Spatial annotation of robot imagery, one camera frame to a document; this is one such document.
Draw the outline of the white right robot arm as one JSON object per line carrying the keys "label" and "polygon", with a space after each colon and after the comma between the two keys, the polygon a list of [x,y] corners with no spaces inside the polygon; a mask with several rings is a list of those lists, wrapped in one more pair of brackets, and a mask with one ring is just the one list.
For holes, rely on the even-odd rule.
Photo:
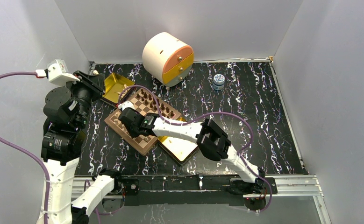
{"label": "white right robot arm", "polygon": [[240,191],[243,194],[259,193],[265,188],[264,172],[234,148],[226,132],[212,119],[183,122],[157,113],[142,115],[128,107],[122,110],[118,120],[131,137],[166,136],[195,143],[205,158],[230,166],[247,183],[248,190]]}

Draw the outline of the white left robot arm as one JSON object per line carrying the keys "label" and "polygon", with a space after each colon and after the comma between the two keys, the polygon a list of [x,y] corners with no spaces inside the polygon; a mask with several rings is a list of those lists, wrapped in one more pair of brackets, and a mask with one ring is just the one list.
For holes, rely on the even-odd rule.
{"label": "white left robot arm", "polygon": [[41,157],[49,176],[45,180],[40,224],[86,224],[107,194],[118,194],[123,189],[120,172],[104,168],[77,199],[72,198],[87,118],[93,102],[105,94],[105,89],[103,74],[90,76],[76,71],[72,81],[45,97],[43,112],[47,119]]}

